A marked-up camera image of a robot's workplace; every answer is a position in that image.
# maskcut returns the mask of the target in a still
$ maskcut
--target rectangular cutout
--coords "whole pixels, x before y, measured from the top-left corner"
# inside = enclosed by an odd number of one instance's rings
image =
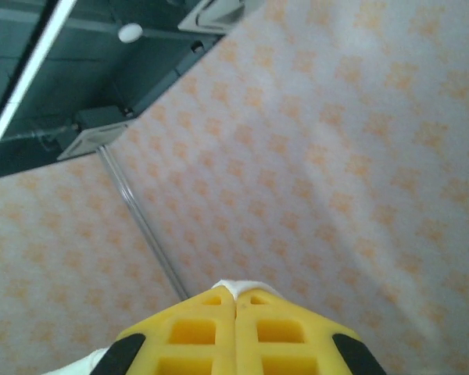
[[[212,359],[161,358],[153,375],[210,375]]]
[[[250,303],[252,305],[267,305],[266,301],[264,301],[261,297],[257,297],[256,295],[253,295],[250,298]]]
[[[213,297],[207,299],[203,302],[203,305],[220,305],[222,303],[220,296],[214,295]]]
[[[310,357],[263,357],[264,375],[318,375],[317,360]]]
[[[212,320],[183,319],[172,327],[169,344],[214,345],[216,324]]]
[[[257,337],[259,342],[304,342],[303,328],[294,320],[259,320]]]

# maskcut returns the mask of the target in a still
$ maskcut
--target ceiling vent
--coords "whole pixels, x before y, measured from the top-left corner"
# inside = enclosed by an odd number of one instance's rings
[[[56,140],[64,149],[58,160],[85,155],[116,140],[130,122],[117,107],[85,109],[75,116],[77,129],[59,135]]]
[[[179,29],[196,33],[227,34],[264,0],[202,0],[179,23]]]

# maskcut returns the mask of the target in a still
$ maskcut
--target yellow plastic object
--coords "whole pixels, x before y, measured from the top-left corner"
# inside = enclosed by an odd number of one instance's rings
[[[351,375],[332,336],[359,340],[353,330],[260,289],[242,294],[236,312],[238,374]]]
[[[123,331],[92,374],[107,373],[385,375],[349,328],[260,289],[235,302],[223,286]]]
[[[235,375],[235,301],[216,287],[124,330],[144,334],[127,375]]]

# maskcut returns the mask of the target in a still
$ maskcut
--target black rubber pad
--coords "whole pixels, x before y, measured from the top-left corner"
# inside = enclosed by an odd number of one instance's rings
[[[332,338],[353,375],[386,375],[363,342],[345,334],[334,334]]]
[[[132,334],[115,341],[92,370],[91,375],[125,375],[145,339],[144,334]]]

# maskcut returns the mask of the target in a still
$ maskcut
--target metal pole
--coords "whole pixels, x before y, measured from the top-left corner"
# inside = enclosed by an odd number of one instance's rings
[[[116,189],[121,194],[129,211],[131,212],[132,217],[135,220],[135,223],[138,225],[141,230],[142,235],[144,236],[146,243],[153,252],[154,256],[161,265],[163,272],[166,274],[167,278],[172,285],[172,288],[176,291],[177,296],[184,301],[188,299],[190,295],[186,291],[184,283],[181,281],[177,272],[172,267],[170,260],[167,258],[165,252],[161,249],[158,242],[155,239],[155,236],[148,225],[148,221],[145,218],[144,213],[141,210],[141,206],[134,197],[134,193],[129,187],[127,178],[125,177],[120,165],[117,160],[114,158],[111,151],[106,146],[101,146],[97,149],[99,158],[102,160],[102,164],[106,168],[106,171],[111,176],[113,183],[115,184]]]

